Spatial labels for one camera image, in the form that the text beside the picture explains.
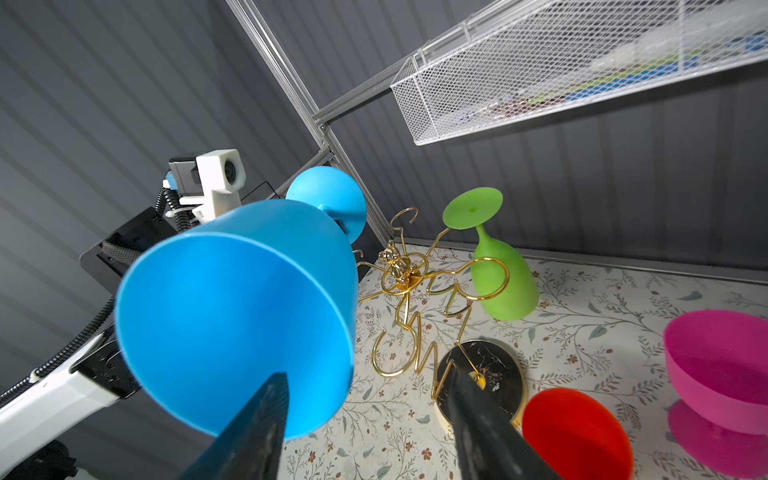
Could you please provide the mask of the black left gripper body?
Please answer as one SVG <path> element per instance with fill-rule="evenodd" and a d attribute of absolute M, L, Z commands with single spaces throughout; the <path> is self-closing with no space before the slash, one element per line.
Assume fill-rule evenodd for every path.
<path fill-rule="evenodd" d="M 177 234 L 152 207 L 98 241 L 79 258 L 81 268 L 110 294 L 116 294 L 131 264 L 145 251 Z"/>

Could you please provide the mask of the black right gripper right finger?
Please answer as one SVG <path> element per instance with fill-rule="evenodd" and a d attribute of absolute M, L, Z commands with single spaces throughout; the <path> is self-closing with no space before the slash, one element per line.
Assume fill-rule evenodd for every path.
<path fill-rule="evenodd" d="M 462 478 L 560 477 L 468 374 L 451 375 L 447 405 Z"/>

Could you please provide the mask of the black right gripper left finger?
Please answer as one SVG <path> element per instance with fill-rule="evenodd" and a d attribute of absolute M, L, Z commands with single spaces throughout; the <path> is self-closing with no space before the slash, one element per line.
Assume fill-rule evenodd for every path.
<path fill-rule="evenodd" d="M 287 375 L 271 375 L 183 479 L 275 479 L 289 411 Z"/>

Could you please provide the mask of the red wine glass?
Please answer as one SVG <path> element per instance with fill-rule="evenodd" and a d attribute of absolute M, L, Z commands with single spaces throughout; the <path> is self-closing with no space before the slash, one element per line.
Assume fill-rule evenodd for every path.
<path fill-rule="evenodd" d="M 634 455 L 616 417 L 585 393 L 554 388 L 532 397 L 525 440 L 563 479 L 631 479 Z"/>

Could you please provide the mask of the blue wine glass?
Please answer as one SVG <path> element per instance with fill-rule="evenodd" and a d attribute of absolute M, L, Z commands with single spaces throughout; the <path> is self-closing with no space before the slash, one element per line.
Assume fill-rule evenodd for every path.
<path fill-rule="evenodd" d="M 285 436 L 342 407 L 354 375 L 366 200 L 347 173 L 313 167 L 282 199 L 250 203 L 145 252 L 116 295 L 125 362 L 147 394 L 216 436 L 274 373 L 287 376 Z"/>

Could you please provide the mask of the green wine glass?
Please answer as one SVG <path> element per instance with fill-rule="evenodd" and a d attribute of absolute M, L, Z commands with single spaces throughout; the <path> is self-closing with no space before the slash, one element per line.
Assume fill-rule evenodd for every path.
<path fill-rule="evenodd" d="M 478 187 L 454 198 L 443 211 L 443 222 L 452 230 L 473 229 L 478 235 L 471 266 L 472 282 L 482 298 L 484 311 L 499 321 L 516 321 L 533 313 L 539 290 L 523 256 L 485 230 L 503 204 L 496 188 Z"/>

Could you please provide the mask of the pink wine glass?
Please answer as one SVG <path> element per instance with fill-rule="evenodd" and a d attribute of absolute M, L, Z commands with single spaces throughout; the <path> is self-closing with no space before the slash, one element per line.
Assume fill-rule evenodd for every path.
<path fill-rule="evenodd" d="M 676 442 L 723 475 L 767 474 L 767 321 L 725 310 L 683 314 L 664 330 Z"/>

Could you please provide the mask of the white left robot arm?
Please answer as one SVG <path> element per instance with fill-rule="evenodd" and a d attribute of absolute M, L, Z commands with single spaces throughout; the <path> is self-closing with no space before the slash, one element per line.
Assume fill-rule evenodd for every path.
<path fill-rule="evenodd" d="M 163 208 L 150 207 L 85 252 L 80 263 L 110 292 L 116 292 L 139 256 L 175 233 Z M 58 437 L 140 391 L 115 328 L 108 322 L 115 305 L 115 299 L 109 299 L 73 340 L 2 393 L 2 478 L 77 477 L 75 460 Z"/>

